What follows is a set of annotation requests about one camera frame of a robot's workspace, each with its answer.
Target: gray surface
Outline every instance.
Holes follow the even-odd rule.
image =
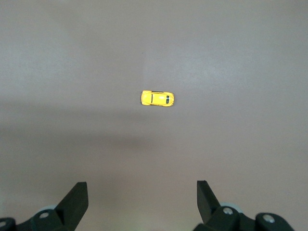
[[[0,22],[0,217],[86,180],[79,231],[190,231],[207,180],[307,230],[307,1],[2,1]]]

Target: yellow toy car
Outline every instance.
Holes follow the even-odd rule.
[[[142,105],[170,107],[174,103],[174,95],[165,91],[144,90],[141,94]]]

